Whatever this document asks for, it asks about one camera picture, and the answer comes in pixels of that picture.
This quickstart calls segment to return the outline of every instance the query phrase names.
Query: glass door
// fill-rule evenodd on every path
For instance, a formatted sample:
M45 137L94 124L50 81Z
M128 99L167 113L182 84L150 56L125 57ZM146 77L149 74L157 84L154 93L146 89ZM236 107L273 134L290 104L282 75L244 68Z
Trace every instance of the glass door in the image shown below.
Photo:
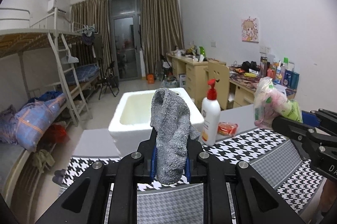
M139 78L139 45L135 40L135 17L114 19L114 40L119 78Z
M109 0L115 72L121 81L142 77L137 0Z

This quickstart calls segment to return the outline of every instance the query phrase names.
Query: blue gripper pad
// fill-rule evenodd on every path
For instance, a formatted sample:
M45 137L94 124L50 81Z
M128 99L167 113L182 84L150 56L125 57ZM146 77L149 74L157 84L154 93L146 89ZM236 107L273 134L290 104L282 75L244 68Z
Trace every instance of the blue gripper pad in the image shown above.
M320 120L312 113L302 111L303 123L312 127L319 127Z
M188 182L191 182L191 171L190 171L190 163L189 163L188 155L187 155L187 157L186 157L185 176L186 176L186 178L187 178L187 181L188 181Z
M150 178L152 181L156 177L156 170L157 170L157 143L154 144L154 149L151 157Z

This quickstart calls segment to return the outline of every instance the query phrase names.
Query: orange bucket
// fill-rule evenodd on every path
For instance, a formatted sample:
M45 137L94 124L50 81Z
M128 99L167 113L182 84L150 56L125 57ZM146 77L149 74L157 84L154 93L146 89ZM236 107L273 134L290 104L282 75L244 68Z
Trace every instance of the orange bucket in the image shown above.
M154 84L154 76L153 76L153 74L148 74L148 84Z

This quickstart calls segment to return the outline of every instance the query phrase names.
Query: robotic arm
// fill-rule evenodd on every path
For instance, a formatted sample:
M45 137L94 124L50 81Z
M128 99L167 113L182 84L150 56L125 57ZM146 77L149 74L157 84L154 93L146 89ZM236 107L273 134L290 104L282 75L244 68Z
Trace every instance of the robotic arm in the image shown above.
M310 167L337 182L337 114L322 110L306 113L306 125L277 117L275 132L302 142ZM333 136L316 133L318 127ZM104 224L111 183L114 183L108 224L137 223L137 183L151 183L156 170L156 136L117 163L98 161L50 206L36 224ZM303 220L247 162L236 165L204 152L198 141L188 139L185 175L189 183L203 183L203 222L232 223L230 198L239 224L302 224ZM6 205L0 207L10 224L17 224ZM321 224L337 219L337 202Z

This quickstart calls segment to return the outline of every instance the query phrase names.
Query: poster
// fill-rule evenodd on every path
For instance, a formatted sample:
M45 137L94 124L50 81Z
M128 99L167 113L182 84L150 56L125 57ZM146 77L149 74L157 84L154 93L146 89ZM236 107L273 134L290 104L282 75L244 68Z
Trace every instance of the poster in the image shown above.
M250 17L245 20L241 20L241 40L243 42L256 42L258 43L259 29L258 19Z

